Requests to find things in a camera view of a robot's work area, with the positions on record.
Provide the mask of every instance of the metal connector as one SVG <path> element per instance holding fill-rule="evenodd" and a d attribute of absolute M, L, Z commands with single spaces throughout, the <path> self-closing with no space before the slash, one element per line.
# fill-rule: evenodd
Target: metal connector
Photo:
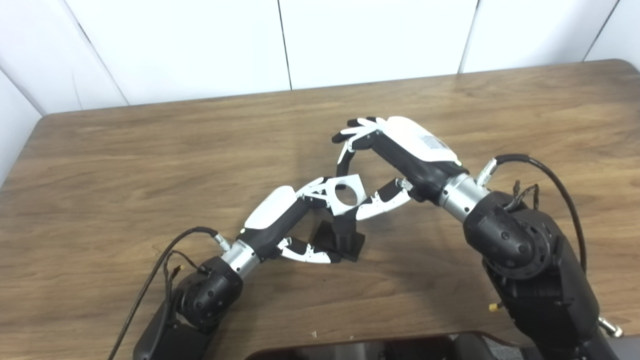
<path fill-rule="evenodd" d="M 482 171 L 480 171 L 480 174 L 478 174 L 476 184 L 478 184 L 479 186 L 486 185 L 489 182 L 489 179 L 491 179 L 491 175 L 493 175 L 495 169 L 497 168 L 498 161 L 495 158 L 489 160 L 489 162 L 484 166 L 484 169 L 482 169 Z"/>
<path fill-rule="evenodd" d="M 625 334 L 620 326 L 608 322 L 602 316 L 598 316 L 598 325 L 612 338 L 621 338 Z"/>
<path fill-rule="evenodd" d="M 231 249 L 231 245 L 229 245 L 227 239 L 225 239 L 222 235 L 217 234 L 216 236 L 214 236 L 214 240 L 216 240 L 216 243 L 220 245 L 222 251 L 227 252 Z"/>

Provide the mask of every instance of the circular hole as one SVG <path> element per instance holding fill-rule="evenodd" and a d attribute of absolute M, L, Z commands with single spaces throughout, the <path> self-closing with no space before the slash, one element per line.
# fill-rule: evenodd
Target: circular hole
<path fill-rule="evenodd" d="M 340 200 L 341 203 L 347 206 L 356 206 L 358 204 L 358 197 L 356 196 L 356 192 L 354 192 L 353 189 L 348 186 L 341 190 L 340 185 L 336 185 L 335 196 L 338 198 L 338 200 Z"/>

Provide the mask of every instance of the black cable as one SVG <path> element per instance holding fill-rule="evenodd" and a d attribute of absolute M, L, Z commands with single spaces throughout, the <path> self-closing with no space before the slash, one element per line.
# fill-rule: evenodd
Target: black cable
<path fill-rule="evenodd" d="M 133 316 L 136 314 L 136 311 L 138 310 L 138 307 L 140 306 L 142 299 L 145 297 L 145 294 L 147 293 L 147 290 L 149 289 L 151 282 L 154 280 L 154 277 L 156 276 L 158 270 L 160 269 L 160 266 L 163 264 L 164 259 L 169 255 L 173 247 L 178 242 L 180 242 L 180 240 L 184 239 L 185 237 L 193 233 L 206 233 L 206 234 L 209 234 L 209 236 L 211 236 L 212 238 L 218 235 L 218 232 L 215 231 L 214 229 L 211 229 L 209 227 L 204 227 L 204 226 L 196 226 L 183 232 L 182 234 L 178 235 L 178 237 L 176 237 L 171 241 L 169 246 L 166 247 L 164 252 L 160 255 L 160 258 L 158 258 L 158 260 L 156 261 L 156 264 L 151 270 L 151 274 L 149 274 L 149 277 L 147 277 L 147 280 L 142 286 L 142 289 L 140 290 L 140 293 L 138 294 L 136 301 L 134 301 L 131 311 L 129 312 L 129 316 L 127 316 L 127 319 L 125 320 L 124 325 L 122 326 L 122 330 L 120 331 L 120 334 L 116 339 L 116 343 L 113 345 L 113 349 L 111 349 L 111 353 L 108 357 L 108 360 L 113 360 L 115 358 L 116 353 L 118 352 L 118 348 L 120 348 L 120 344 L 122 343 L 122 340 L 124 339 L 124 336 L 127 333 L 129 326 L 131 325 Z"/>
<path fill-rule="evenodd" d="M 191 265 L 194 269 L 196 270 L 200 270 L 200 268 L 198 268 L 198 266 L 191 260 L 189 259 L 189 257 L 187 255 L 185 255 L 184 253 L 178 251 L 178 250 L 171 250 L 171 252 L 169 252 L 169 254 L 166 256 L 166 258 L 164 259 L 164 266 L 163 266 L 163 273 L 164 273 L 164 309 L 163 309 L 163 316 L 162 319 L 160 320 L 160 326 L 158 327 L 158 332 L 156 333 L 156 338 L 154 339 L 154 343 L 151 346 L 151 350 L 149 351 L 149 359 L 151 359 L 154 355 L 154 353 L 156 352 L 156 349 L 158 347 L 158 344 L 160 344 L 160 339 L 162 338 L 162 333 L 164 331 L 164 328 L 166 327 L 166 323 L 167 320 L 169 319 L 169 314 L 171 312 L 171 307 L 173 306 L 173 299 L 172 299 L 172 294 L 171 294 L 171 290 L 173 288 L 173 280 L 175 279 L 176 275 L 178 275 L 178 272 L 180 270 L 182 270 L 181 266 L 178 266 L 177 268 L 173 269 L 173 273 L 171 275 L 169 275 L 169 259 L 171 258 L 171 255 L 173 254 L 178 254 L 180 256 L 182 256 L 188 263 L 189 265 Z"/>
<path fill-rule="evenodd" d="M 584 233 L 582 232 L 582 225 L 580 224 L 580 217 L 578 216 L 578 211 L 575 208 L 575 204 L 573 203 L 573 199 L 569 192 L 560 181 L 553 171 L 548 168 L 546 165 L 541 163 L 540 161 L 530 158 L 529 155 L 526 154 L 504 154 L 495 157 L 496 165 L 500 166 L 504 163 L 509 163 L 513 161 L 528 163 L 542 170 L 551 181 L 554 182 L 558 191 L 562 195 L 564 201 L 566 202 L 567 207 L 569 208 L 569 212 L 571 213 L 571 219 L 573 220 L 573 227 L 575 228 L 575 235 L 578 237 L 578 248 L 580 251 L 580 265 L 582 266 L 582 271 L 587 273 L 587 247 L 586 242 L 584 241 Z"/>

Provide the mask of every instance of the screw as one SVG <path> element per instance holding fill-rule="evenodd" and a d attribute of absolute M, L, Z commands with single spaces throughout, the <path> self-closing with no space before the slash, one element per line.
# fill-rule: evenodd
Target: screw
<path fill-rule="evenodd" d="M 608 322 L 607 319 L 603 318 L 602 316 L 598 316 L 598 325 L 603 328 L 607 335 L 612 338 L 621 338 L 624 335 L 624 332 L 622 331 L 622 329 L 620 329 L 620 326 Z"/>

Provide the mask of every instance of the black fingertip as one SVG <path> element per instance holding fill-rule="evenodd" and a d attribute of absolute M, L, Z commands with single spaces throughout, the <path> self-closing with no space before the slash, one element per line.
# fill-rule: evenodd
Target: black fingertip
<path fill-rule="evenodd" d="M 349 137 L 348 137 L 347 135 L 345 135 L 345 134 L 337 133 L 336 135 L 334 135 L 334 136 L 331 138 L 331 142 L 332 142 L 332 143 L 341 143 L 341 142 L 343 142 L 344 140 L 347 140 L 348 138 L 349 138 Z"/>

